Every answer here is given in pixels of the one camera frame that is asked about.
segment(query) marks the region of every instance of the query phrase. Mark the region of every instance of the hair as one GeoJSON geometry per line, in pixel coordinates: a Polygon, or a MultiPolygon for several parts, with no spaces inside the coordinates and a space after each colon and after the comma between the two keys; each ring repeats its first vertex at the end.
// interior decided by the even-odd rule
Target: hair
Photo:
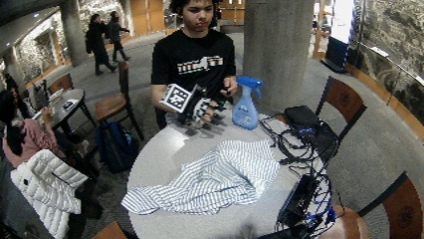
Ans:
{"type": "Polygon", "coordinates": [[[92,16],[90,17],[90,24],[95,24],[94,21],[95,21],[95,18],[99,17],[100,15],[98,15],[96,13],[92,14],[92,16]]]}
{"type": "Polygon", "coordinates": [[[191,2],[192,0],[171,0],[170,3],[170,10],[172,13],[176,13],[177,15],[183,15],[183,8],[184,6],[191,2]]]}
{"type": "Polygon", "coordinates": [[[118,15],[118,12],[116,11],[111,11],[110,12],[110,20],[112,22],[118,22],[119,21],[119,15],[118,15]]]}
{"type": "Polygon", "coordinates": [[[23,103],[22,99],[21,99],[21,96],[19,96],[19,93],[18,93],[18,86],[13,80],[11,77],[7,77],[7,79],[5,80],[5,84],[6,84],[6,87],[5,89],[10,92],[13,89],[17,93],[17,109],[19,110],[21,114],[22,114],[22,118],[23,119],[27,119],[30,116],[29,116],[29,111],[27,111],[27,106],[26,104],[23,103]]]}
{"type": "Polygon", "coordinates": [[[0,120],[6,125],[6,143],[10,147],[11,152],[15,155],[22,154],[22,145],[23,137],[26,133],[21,132],[21,128],[18,126],[11,125],[11,120],[14,118],[15,108],[14,108],[14,98],[11,92],[3,90],[0,92],[0,120]]]}

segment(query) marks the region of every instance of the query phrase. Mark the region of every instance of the striped shirt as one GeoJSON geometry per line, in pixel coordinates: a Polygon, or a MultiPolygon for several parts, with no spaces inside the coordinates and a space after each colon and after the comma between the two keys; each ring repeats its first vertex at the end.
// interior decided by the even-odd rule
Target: striped shirt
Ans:
{"type": "Polygon", "coordinates": [[[256,201],[277,174],[267,140],[220,142],[199,160],[183,164],[168,186],[134,187],[122,205],[136,214],[163,209],[185,214],[216,214],[232,204],[256,201]]]}

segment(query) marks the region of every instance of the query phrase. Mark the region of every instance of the bag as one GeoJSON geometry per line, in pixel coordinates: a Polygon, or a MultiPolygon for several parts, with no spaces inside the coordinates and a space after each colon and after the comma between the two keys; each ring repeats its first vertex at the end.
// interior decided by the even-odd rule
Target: bag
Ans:
{"type": "Polygon", "coordinates": [[[314,112],[306,107],[293,107],[284,110],[286,125],[290,132],[300,139],[308,137],[313,144],[318,157],[326,162],[337,151],[337,135],[329,125],[318,119],[314,112]]]}
{"type": "Polygon", "coordinates": [[[316,134],[318,128],[318,117],[306,106],[286,108],[282,113],[286,125],[297,137],[316,134]]]}
{"type": "Polygon", "coordinates": [[[104,162],[111,173],[128,170],[138,156],[132,140],[118,122],[104,122],[95,129],[95,143],[100,162],[104,162]]]}

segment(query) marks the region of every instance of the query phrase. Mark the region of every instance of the hand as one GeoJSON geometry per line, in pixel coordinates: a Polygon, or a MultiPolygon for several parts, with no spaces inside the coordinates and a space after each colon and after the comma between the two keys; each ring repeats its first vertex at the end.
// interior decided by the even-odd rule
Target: hand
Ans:
{"type": "Polygon", "coordinates": [[[236,86],[237,83],[235,81],[235,76],[231,77],[225,77],[223,79],[223,90],[220,90],[219,92],[225,96],[229,97],[235,94],[236,92],[236,86]]]}
{"type": "Polygon", "coordinates": [[[51,125],[53,109],[51,108],[42,108],[41,109],[41,117],[42,117],[43,125],[51,125]]]}

